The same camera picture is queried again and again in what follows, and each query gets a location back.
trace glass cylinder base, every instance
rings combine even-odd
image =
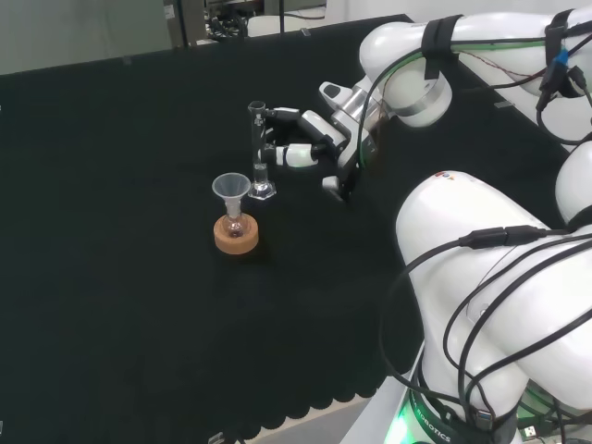
[[[264,201],[276,195],[276,186],[274,182],[253,182],[249,190],[249,197]]]

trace green light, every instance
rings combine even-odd
[[[388,429],[384,444],[401,444],[407,436],[405,419],[399,416],[393,420]]]

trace black table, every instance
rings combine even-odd
[[[391,121],[349,206],[327,166],[272,172],[247,200],[261,244],[233,258],[212,226],[219,174],[250,175],[251,100],[312,108],[317,88],[362,77],[381,18],[188,53],[0,78],[0,420],[3,443],[189,443],[245,438],[310,406],[371,396],[385,377],[377,304],[401,269],[393,218],[441,169],[474,174],[552,227],[565,158],[467,70],[428,129]],[[398,295],[388,348],[401,371],[421,341]]]

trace wooden stand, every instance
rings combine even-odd
[[[257,221],[249,215],[242,214],[249,221],[249,230],[239,238],[231,238],[224,229],[222,229],[222,219],[220,217],[214,224],[214,241],[216,247],[226,254],[245,254],[255,248],[259,241],[259,226]]]

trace glass funnel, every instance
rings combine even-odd
[[[212,190],[226,204],[222,229],[231,238],[239,238],[249,230],[249,220],[241,212],[241,199],[250,188],[249,178],[239,173],[226,173],[212,182]]]

